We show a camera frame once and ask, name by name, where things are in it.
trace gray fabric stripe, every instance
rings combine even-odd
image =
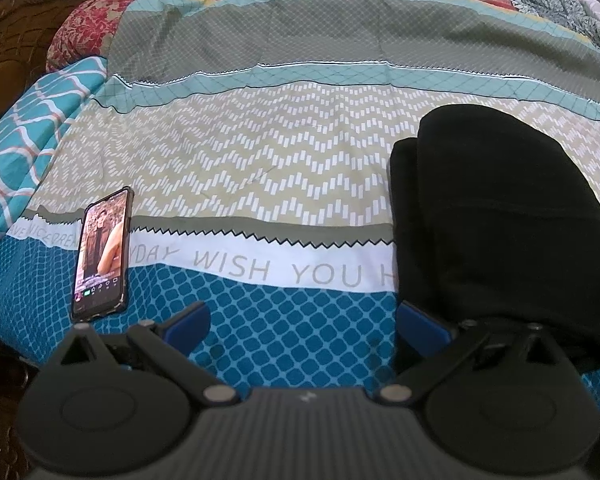
[[[71,224],[84,217],[84,209],[71,213],[51,213],[44,207],[37,211],[25,209],[22,216],[32,219],[40,216],[51,224]],[[263,222],[244,217],[220,218],[182,218],[182,217],[155,217],[133,216],[132,229],[147,229],[149,231],[171,234],[243,234],[245,237],[255,237],[257,240],[266,240],[269,243],[301,244],[303,247],[342,247],[352,246],[356,243],[385,243],[394,240],[393,226],[391,224],[375,224],[359,227],[326,227],[306,226],[292,224],[277,224]]]
[[[186,17],[176,7],[126,12],[108,70],[130,82],[164,83],[316,60],[528,76],[600,102],[600,52],[434,1],[271,0]]]

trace black fabric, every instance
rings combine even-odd
[[[396,143],[390,173],[402,300],[543,323],[581,371],[600,367],[600,204],[558,142],[450,105]]]

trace light teal stripe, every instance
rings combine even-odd
[[[123,83],[111,77],[94,98],[104,107],[126,114],[133,108],[161,106],[192,94],[218,94],[238,88],[268,88],[298,81],[332,86],[391,85],[483,97],[539,101],[558,105],[600,121],[600,104],[534,80],[506,79],[452,70],[394,67],[388,64],[304,63],[293,66],[256,66],[238,73],[194,74],[163,85]]]
[[[223,7],[223,6],[247,6],[250,4],[269,2],[271,0],[216,0],[211,6]],[[531,17],[522,12],[513,12],[501,9],[490,4],[486,4],[479,0],[411,0],[413,2],[437,2],[447,5],[453,5],[458,7],[465,7],[467,9],[473,9],[481,15],[491,16],[513,25],[519,25],[520,27],[526,27],[530,30],[537,30],[545,32],[556,38],[567,38],[578,41],[582,44],[587,45],[592,50],[598,52],[598,49],[586,38],[576,34],[575,32],[561,27],[554,22],[545,20],[543,18]],[[134,0],[126,8],[125,12],[134,12],[136,10],[162,12],[165,7],[175,6],[180,9],[183,16],[193,16],[200,10],[208,9],[210,5],[204,5],[204,3],[197,0]]]

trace beige zigzag pattern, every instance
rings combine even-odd
[[[600,200],[600,122],[539,102],[299,82],[198,94],[129,114],[92,102],[29,208],[73,212],[129,185],[136,215],[388,223],[394,142],[415,136],[434,108],[460,103],[497,108],[556,139]]]

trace bed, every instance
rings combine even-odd
[[[70,326],[84,208],[122,185],[130,305],[96,328],[206,301],[191,358],[242,392],[390,380],[386,161],[427,111],[520,118],[600,200],[600,20],[580,0],[24,0],[9,16],[26,26],[0,49],[0,351],[20,391],[23,359]],[[600,405],[600,370],[584,381]]]

